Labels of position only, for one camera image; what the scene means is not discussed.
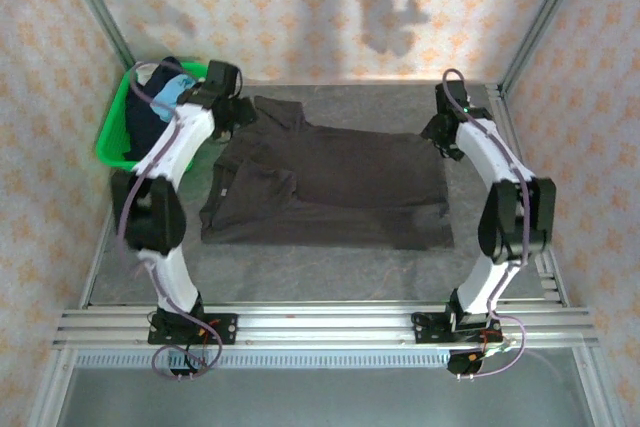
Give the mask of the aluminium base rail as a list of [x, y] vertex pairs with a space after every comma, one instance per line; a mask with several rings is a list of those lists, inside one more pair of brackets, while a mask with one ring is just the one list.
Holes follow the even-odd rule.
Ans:
[[[406, 303], [230, 304], [211, 312], [238, 316], [235, 349], [401, 349], [482, 348], [484, 343], [418, 344]], [[149, 311], [145, 307], [91, 307], [63, 313], [54, 336], [58, 345], [79, 348], [143, 348], [147, 346]], [[499, 328], [506, 347], [565, 348], [594, 344], [591, 314], [549, 302], [510, 304]]]

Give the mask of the dark grey t-shirt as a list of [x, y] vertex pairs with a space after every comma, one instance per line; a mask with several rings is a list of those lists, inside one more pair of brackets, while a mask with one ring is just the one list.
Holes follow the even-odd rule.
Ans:
[[314, 125], [295, 101], [253, 106], [214, 163], [203, 242], [453, 247], [443, 162], [422, 137]]

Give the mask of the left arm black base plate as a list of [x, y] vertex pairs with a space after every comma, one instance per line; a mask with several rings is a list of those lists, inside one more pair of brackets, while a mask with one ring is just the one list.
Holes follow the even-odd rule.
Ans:
[[[150, 345], [214, 345], [214, 336], [199, 324], [181, 315], [164, 311], [147, 316]], [[235, 343], [238, 316], [231, 313], [204, 313], [200, 320], [208, 324], [221, 338], [223, 345]]]

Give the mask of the navy blue garment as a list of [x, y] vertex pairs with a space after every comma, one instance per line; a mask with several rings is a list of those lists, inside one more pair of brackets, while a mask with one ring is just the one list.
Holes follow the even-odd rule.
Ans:
[[[165, 57], [162, 62], [180, 66], [180, 62], [172, 56]], [[150, 80], [141, 86], [134, 83], [136, 88], [149, 98], [154, 98], [162, 87], [173, 77], [180, 73], [164, 64], [158, 65]], [[150, 104], [140, 98], [135, 90], [130, 87], [125, 99], [125, 127], [130, 138], [130, 147], [123, 156], [127, 161], [137, 162], [144, 158], [156, 141], [166, 130], [168, 123], [151, 110]]]

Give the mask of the light blue garment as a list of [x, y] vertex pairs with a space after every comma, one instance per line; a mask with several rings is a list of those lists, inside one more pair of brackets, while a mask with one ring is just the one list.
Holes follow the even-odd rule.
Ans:
[[185, 74], [180, 74], [170, 79], [153, 98], [150, 103], [151, 110], [161, 121], [168, 123], [173, 117], [178, 98], [192, 88], [196, 81]]

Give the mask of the aluminium side frame rail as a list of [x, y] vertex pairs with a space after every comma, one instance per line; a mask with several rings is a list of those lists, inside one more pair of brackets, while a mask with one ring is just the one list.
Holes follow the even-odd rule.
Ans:
[[[99, 224], [100, 230], [91, 240], [93, 254], [91, 262], [85, 262], [85, 269], [77, 277], [82, 281], [80, 293], [76, 301], [71, 304], [72, 310], [81, 313], [90, 307], [90, 299], [94, 290], [98, 275], [99, 265], [102, 259], [104, 246], [111, 226], [111, 194], [109, 193], [108, 180], [104, 179], [101, 187], [101, 204]], [[47, 344], [49, 350], [44, 367], [43, 377], [39, 384], [33, 401], [31, 414], [26, 423], [27, 427], [57, 427], [63, 411], [65, 399], [74, 373], [76, 362], [81, 348], [66, 344], [56, 344], [51, 341]]]
[[[489, 83], [485, 85], [485, 90], [499, 132], [512, 151], [525, 161], [501, 86]], [[571, 307], [553, 250], [538, 257], [535, 265], [545, 288], [545, 299], [565, 309]], [[587, 339], [583, 339], [581, 345], [570, 348], [580, 391], [586, 402], [586, 417], [594, 427], [627, 427], [598, 337], [595, 336], [593, 340], [595, 343], [589, 344]]]

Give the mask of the grey metal panel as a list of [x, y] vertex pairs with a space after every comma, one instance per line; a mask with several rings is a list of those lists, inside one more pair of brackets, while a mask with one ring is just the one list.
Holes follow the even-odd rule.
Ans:
[[595, 427], [575, 379], [534, 361], [473, 382], [432, 369], [220, 369], [193, 382], [81, 369], [58, 427]]

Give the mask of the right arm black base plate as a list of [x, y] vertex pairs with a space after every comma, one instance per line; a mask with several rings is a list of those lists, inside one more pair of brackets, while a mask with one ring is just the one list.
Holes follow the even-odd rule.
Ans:
[[454, 313], [414, 312], [410, 320], [418, 344], [498, 343], [503, 340], [501, 330], [492, 329], [487, 317], [480, 322], [461, 324]]

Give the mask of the green plastic basket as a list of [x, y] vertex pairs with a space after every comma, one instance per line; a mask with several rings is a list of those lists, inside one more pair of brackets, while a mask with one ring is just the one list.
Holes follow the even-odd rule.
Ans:
[[[139, 62], [124, 74], [98, 135], [96, 154], [99, 160], [109, 167], [134, 171], [138, 174], [152, 163], [156, 155], [160, 155], [161, 160], [153, 168], [151, 175], [167, 174], [178, 178], [179, 171], [191, 167], [200, 146], [213, 133], [213, 116], [202, 106], [179, 97], [173, 117], [168, 122], [166, 130], [147, 155], [137, 162], [127, 161], [123, 156], [130, 147], [130, 138], [125, 127], [125, 99], [129, 88], [132, 87], [140, 98], [149, 104], [153, 101], [153, 98], [146, 96], [134, 85], [136, 68], [147, 63], [160, 65], [163, 62], [162, 60], [159, 62]], [[192, 77], [196, 83], [202, 80], [207, 73], [207, 68], [198, 63], [180, 62], [180, 66], [166, 62], [163, 64], [177, 70], [180, 74]]]

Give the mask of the aluminium frame post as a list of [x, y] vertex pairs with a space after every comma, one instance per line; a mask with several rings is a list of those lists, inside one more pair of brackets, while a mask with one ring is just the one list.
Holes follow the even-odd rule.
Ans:
[[513, 91], [562, 2], [563, 0], [543, 0], [502, 81], [498, 84], [498, 91], [503, 99]]
[[102, 28], [111, 47], [125, 69], [131, 68], [135, 57], [104, 0], [84, 0]]

